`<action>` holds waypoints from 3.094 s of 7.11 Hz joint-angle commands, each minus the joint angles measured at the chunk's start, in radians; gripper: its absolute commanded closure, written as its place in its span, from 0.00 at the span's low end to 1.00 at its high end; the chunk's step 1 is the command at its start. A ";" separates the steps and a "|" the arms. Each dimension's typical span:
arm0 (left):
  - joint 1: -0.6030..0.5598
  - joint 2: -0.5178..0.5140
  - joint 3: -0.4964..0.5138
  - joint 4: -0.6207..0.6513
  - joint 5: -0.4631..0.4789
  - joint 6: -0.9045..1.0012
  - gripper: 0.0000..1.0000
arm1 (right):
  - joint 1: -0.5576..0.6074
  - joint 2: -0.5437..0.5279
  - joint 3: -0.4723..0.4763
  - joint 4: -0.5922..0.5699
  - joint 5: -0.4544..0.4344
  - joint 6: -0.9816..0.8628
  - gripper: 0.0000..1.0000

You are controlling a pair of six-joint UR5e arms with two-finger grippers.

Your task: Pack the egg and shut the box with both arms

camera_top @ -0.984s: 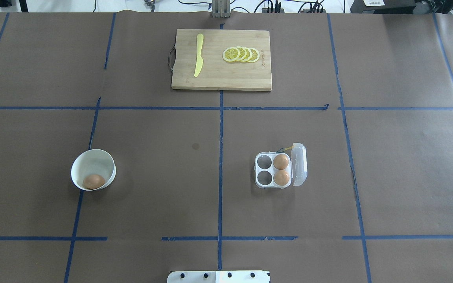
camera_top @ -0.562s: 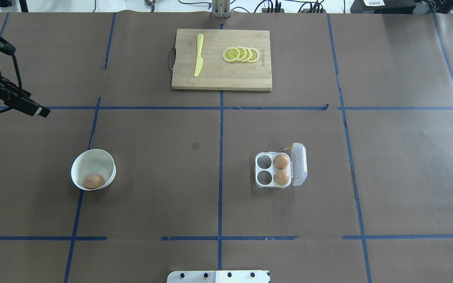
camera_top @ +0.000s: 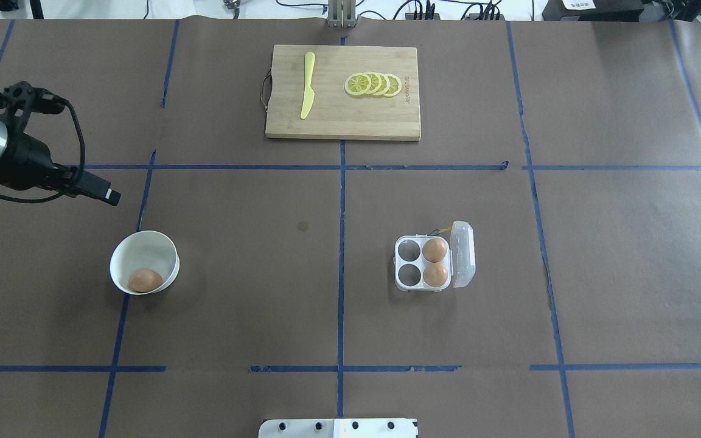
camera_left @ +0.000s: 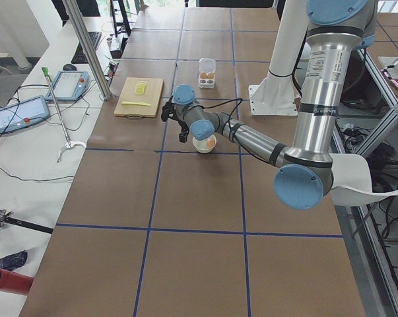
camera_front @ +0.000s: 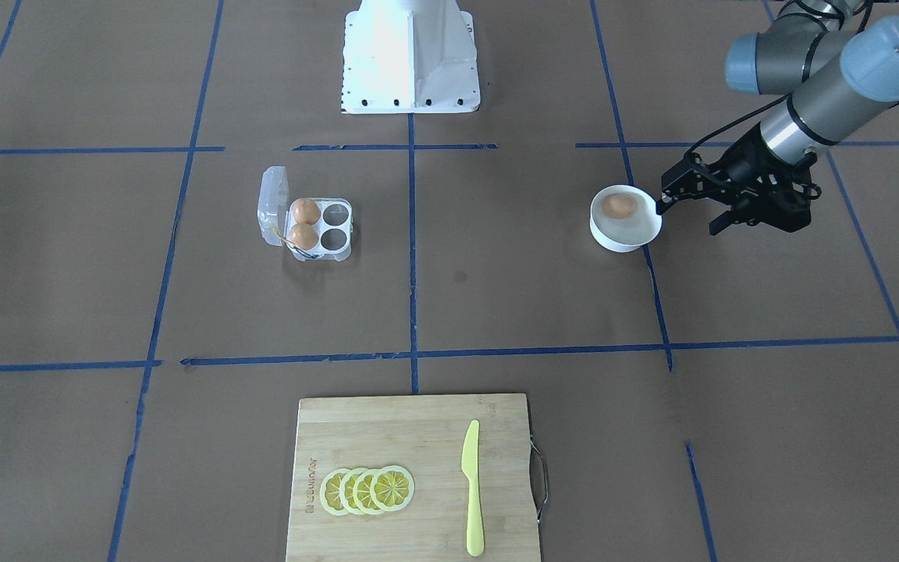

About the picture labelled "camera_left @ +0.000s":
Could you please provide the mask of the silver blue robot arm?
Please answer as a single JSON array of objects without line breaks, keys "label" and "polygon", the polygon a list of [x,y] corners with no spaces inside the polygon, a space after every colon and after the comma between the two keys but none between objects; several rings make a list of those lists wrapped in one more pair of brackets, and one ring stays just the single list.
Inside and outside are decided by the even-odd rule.
[{"label": "silver blue robot arm", "polygon": [[222,112],[207,112],[190,85],[175,88],[162,109],[163,120],[181,126],[180,141],[192,134],[204,141],[219,133],[259,160],[276,166],[277,197],[294,209],[318,205],[333,187],[333,159],[329,144],[351,52],[370,45],[378,5],[375,1],[308,1],[304,38],[310,60],[293,144],[287,146]]}]

